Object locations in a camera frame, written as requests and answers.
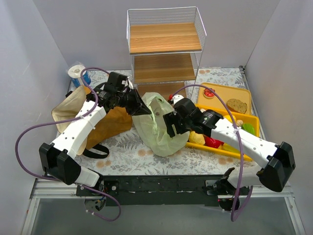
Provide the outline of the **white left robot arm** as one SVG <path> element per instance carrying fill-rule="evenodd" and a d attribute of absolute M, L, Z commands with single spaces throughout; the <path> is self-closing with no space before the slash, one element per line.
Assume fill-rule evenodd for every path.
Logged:
<path fill-rule="evenodd" d="M 44 172 L 67 185 L 94 187 L 100 175 L 80 166 L 75 158 L 80 146 L 87 140 L 96 124 L 115 107 L 125 108 L 131 116 L 151 114 L 128 77 L 111 72 L 107 82 L 97 86 L 86 96 L 82 108 L 76 115 L 77 119 L 61 131 L 51 144 L 41 145 L 39 154 Z"/>

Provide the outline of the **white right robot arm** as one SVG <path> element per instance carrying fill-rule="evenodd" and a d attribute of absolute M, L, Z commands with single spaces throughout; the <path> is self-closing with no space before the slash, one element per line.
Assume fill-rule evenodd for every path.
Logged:
<path fill-rule="evenodd" d="M 221 184 L 227 187 L 263 185 L 274 192 L 281 192 L 295 169 L 290 144 L 275 144 L 235 128 L 221 114 L 213 110 L 202 112 L 191 100 L 181 95 L 174 97 L 174 110 L 163 115 L 163 119 L 170 137 L 194 131 L 243 150 L 257 163 L 256 168 L 246 168 L 242 173 L 228 170 L 221 178 Z"/>

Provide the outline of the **yellow toy lemon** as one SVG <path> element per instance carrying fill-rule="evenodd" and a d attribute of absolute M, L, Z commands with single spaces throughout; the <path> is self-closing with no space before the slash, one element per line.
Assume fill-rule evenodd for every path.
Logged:
<path fill-rule="evenodd" d="M 188 140 L 190 143 L 205 145 L 205 138 L 203 134 L 198 134 L 195 131 L 190 132 Z"/>

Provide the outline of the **light green plastic bag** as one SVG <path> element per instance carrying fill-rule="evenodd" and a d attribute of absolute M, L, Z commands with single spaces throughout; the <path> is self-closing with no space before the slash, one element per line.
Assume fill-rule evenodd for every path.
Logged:
<path fill-rule="evenodd" d="M 145 93 L 142 100 L 151 114 L 133 116 L 132 119 L 143 143 L 160 157 L 167 157 L 182 149 L 189 139 L 190 132 L 170 137 L 163 118 L 163 115 L 174 110 L 173 107 L 162 95 L 155 92 Z"/>

